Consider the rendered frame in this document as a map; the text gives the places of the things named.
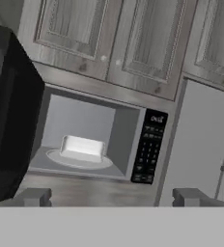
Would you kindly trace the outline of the white butter block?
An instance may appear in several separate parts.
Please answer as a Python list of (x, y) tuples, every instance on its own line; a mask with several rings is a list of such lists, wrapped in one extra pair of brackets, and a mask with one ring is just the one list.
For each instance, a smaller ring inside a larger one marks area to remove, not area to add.
[(104, 149), (105, 145), (101, 141), (67, 135), (63, 138), (60, 155), (99, 163), (104, 156)]

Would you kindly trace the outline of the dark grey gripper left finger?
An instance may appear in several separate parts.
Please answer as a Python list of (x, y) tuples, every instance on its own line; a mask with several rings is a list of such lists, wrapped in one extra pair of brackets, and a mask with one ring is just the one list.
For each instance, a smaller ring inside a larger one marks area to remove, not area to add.
[(27, 188), (10, 201), (11, 206), (52, 206), (50, 188)]

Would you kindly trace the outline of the black microwave door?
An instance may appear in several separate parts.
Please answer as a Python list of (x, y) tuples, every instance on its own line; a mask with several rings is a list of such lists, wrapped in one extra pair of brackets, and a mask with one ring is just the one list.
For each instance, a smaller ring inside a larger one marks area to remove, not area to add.
[(13, 30), (0, 25), (0, 202), (27, 173), (44, 82)]

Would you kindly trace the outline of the grey microwave oven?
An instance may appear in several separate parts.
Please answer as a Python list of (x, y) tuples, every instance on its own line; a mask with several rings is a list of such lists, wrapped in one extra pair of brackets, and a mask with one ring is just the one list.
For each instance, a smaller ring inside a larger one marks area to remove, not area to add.
[[(151, 184), (168, 113), (47, 86), (29, 170)], [(60, 155), (67, 135), (101, 141), (99, 163)]]

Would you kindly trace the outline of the grey wooden cupboard door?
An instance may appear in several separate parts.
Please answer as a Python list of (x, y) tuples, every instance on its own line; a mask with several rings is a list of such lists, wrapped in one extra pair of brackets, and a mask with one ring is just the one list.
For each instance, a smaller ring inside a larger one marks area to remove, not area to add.
[[(124, 0), (108, 81), (173, 100), (197, 0)], [(122, 60), (116, 66), (116, 60)]]
[(183, 71), (224, 90), (224, 0), (198, 0)]
[(122, 0), (24, 0), (18, 37), (32, 60), (103, 80), (121, 6)]

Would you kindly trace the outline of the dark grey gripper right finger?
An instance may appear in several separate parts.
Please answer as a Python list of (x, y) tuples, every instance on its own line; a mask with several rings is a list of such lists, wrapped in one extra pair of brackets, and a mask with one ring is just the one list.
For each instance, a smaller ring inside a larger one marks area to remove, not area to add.
[(197, 188), (175, 188), (172, 206), (224, 206), (224, 202), (212, 199)]

